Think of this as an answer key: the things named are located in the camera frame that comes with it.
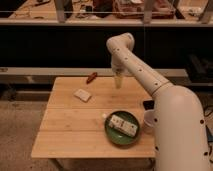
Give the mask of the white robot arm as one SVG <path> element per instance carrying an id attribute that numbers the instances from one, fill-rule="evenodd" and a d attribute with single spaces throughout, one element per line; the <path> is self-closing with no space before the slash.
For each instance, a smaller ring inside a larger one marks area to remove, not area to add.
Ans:
<path id="1" fill-rule="evenodd" d="M 130 33 L 109 38 L 112 70 L 128 70 L 154 100 L 156 171 L 211 171 L 204 111 L 190 89 L 173 84 L 133 53 Z"/>

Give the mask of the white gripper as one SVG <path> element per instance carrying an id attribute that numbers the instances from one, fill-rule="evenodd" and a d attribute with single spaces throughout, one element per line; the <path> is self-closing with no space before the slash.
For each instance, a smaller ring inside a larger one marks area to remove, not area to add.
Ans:
<path id="1" fill-rule="evenodd" d="M 111 69 L 112 69 L 113 73 L 116 75 L 115 76 L 115 86 L 117 89 L 120 89 L 122 87 L 122 79 L 123 79 L 123 77 L 121 75 L 125 71 L 123 64 L 120 62 L 119 59 L 112 57 L 111 58 Z"/>

